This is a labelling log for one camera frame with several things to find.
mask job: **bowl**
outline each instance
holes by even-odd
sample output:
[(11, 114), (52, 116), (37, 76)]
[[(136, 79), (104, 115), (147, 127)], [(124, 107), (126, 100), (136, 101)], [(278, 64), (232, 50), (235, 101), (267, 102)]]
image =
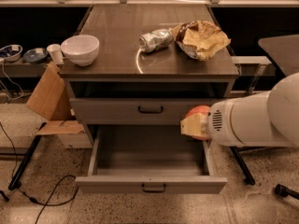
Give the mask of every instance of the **bowl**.
[(66, 59), (80, 66), (91, 64), (97, 57), (100, 42), (93, 35), (75, 35), (61, 45)]
[(0, 57), (4, 58), (7, 62), (16, 62), (21, 57), (22, 46), (8, 45), (0, 49)]
[(43, 63), (47, 60), (48, 52), (46, 49), (37, 48), (29, 49), (24, 55), (23, 59), (32, 64)]

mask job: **cabinet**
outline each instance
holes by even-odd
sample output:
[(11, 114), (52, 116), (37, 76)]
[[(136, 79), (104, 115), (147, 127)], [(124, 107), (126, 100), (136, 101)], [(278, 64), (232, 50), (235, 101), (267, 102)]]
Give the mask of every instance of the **cabinet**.
[(74, 108), (93, 143), (87, 193), (219, 193), (209, 143), (180, 134), (197, 105), (228, 97), (238, 77), (226, 49), (199, 63), (175, 43), (135, 61), (138, 38), (193, 20), (212, 21), (198, 5), (96, 5), (82, 33), (101, 43), (96, 61), (61, 70)]

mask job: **concrete floor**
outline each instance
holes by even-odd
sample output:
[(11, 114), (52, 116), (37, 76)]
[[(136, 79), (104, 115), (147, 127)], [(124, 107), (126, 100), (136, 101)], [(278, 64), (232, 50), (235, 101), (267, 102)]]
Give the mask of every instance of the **concrete floor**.
[[(0, 104), (0, 121), (16, 147), (28, 147), (44, 121), (19, 104)], [(1, 147), (11, 144), (0, 130)], [(44, 136), (21, 179), (22, 191), (44, 203), (65, 175), (86, 175), (90, 149), (65, 149), (56, 135)], [(66, 205), (46, 207), (38, 223), (298, 223), (299, 201), (273, 193), (277, 183), (299, 191), (299, 148), (267, 148), (243, 153), (255, 186), (244, 184), (244, 176), (230, 149), (211, 147), (214, 172), (226, 176), (227, 185), (218, 195), (100, 195), (83, 194)], [(36, 222), (42, 206), (30, 203), (17, 189), (8, 190), (14, 157), (0, 157), (0, 223)], [(50, 203), (68, 200), (74, 193), (72, 178), (62, 182)]]

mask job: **cup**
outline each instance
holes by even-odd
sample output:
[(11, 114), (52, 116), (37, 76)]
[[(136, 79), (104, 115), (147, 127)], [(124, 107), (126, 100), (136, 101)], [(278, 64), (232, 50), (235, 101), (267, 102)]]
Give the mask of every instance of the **cup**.
[(63, 64), (64, 57), (59, 44), (51, 44), (47, 47), (47, 51), (55, 64)]

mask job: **silver can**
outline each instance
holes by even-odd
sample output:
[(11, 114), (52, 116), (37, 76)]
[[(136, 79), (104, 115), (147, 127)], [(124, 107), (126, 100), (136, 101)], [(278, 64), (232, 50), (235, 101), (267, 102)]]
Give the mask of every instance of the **silver can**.
[(159, 29), (144, 34), (139, 38), (139, 47), (143, 52), (150, 53), (152, 51), (167, 48), (173, 41), (171, 32), (167, 29)]

